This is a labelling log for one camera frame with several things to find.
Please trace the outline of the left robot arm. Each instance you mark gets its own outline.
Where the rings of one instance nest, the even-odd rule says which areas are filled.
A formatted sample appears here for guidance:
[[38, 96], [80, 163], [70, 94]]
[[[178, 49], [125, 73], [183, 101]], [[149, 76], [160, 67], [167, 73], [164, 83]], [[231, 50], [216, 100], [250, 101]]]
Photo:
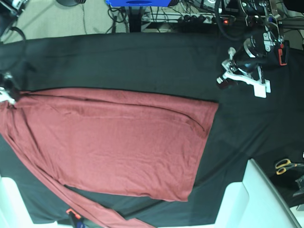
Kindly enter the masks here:
[[251, 85], [254, 95], [266, 98], [271, 93], [271, 83], [264, 78], [262, 66], [270, 63], [274, 55], [278, 66], [286, 66], [289, 42], [285, 40], [283, 22], [275, 1], [240, 0], [248, 31], [239, 36], [229, 35], [221, 21], [220, 1], [215, 2], [215, 19], [222, 35], [231, 41], [243, 41], [239, 49], [230, 47], [228, 59], [221, 63], [223, 73], [217, 78], [219, 88], [227, 88], [239, 82]]

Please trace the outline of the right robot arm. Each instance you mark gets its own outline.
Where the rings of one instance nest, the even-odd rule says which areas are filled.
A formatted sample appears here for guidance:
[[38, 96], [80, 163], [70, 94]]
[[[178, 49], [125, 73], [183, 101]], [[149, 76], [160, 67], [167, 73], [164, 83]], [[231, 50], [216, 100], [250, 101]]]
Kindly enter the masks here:
[[20, 99], [20, 92], [11, 74], [11, 70], [22, 62], [26, 55], [27, 39], [16, 23], [27, 7], [27, 0], [2, 0], [0, 2], [0, 36], [9, 31], [17, 32], [22, 38], [22, 46], [17, 59], [8, 67], [0, 70], [0, 101], [14, 105]]

